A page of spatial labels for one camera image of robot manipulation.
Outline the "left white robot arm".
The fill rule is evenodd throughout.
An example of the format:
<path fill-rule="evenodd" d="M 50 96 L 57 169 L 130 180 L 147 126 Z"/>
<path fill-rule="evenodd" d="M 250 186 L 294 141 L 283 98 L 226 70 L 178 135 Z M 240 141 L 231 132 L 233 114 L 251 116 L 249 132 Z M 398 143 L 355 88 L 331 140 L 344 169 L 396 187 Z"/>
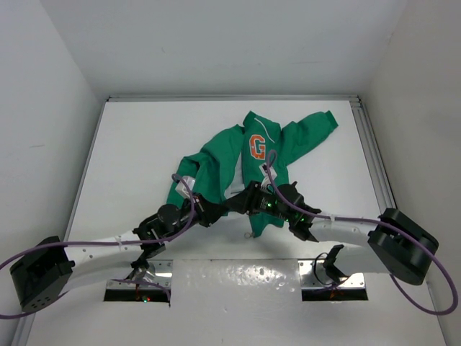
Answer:
<path fill-rule="evenodd" d="M 132 231 L 96 241 L 44 239 L 5 263 L 21 306 L 27 316 L 56 302 L 70 290 L 105 280 L 139 283 L 149 259 L 166 243 L 197 224 L 213 225 L 228 208 L 201 195 L 182 206 L 162 205 Z"/>

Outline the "green zip-up jacket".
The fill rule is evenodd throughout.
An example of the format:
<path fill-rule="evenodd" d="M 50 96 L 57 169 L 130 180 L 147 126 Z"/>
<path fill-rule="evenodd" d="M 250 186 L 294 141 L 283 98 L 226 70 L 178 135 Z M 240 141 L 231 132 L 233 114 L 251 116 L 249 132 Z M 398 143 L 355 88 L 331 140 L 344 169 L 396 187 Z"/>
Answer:
<path fill-rule="evenodd" d="M 277 185 L 289 182 L 288 166 L 323 143 L 337 128 L 330 111 L 317 112 L 285 127 L 249 112 L 242 125 L 220 131 L 195 154 L 185 156 L 176 173 L 195 180 L 192 191 L 212 203 L 222 203 L 261 182 L 271 150 L 277 152 L 272 176 Z"/>

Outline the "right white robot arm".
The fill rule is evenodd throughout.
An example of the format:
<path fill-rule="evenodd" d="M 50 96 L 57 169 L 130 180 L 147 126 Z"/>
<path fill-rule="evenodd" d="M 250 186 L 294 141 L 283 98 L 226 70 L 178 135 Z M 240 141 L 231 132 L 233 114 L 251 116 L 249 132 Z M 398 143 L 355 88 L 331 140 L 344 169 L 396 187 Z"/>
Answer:
<path fill-rule="evenodd" d="M 321 210 L 305 204 L 294 184 L 265 189 L 251 182 L 224 202 L 240 214 L 272 216 L 286 221 L 290 232 L 302 241 L 332 241 L 320 274 L 329 283 L 357 272 L 393 275 L 411 285 L 421 285 L 439 242 L 395 208 L 388 208 L 370 222 L 346 217 L 321 217 Z"/>

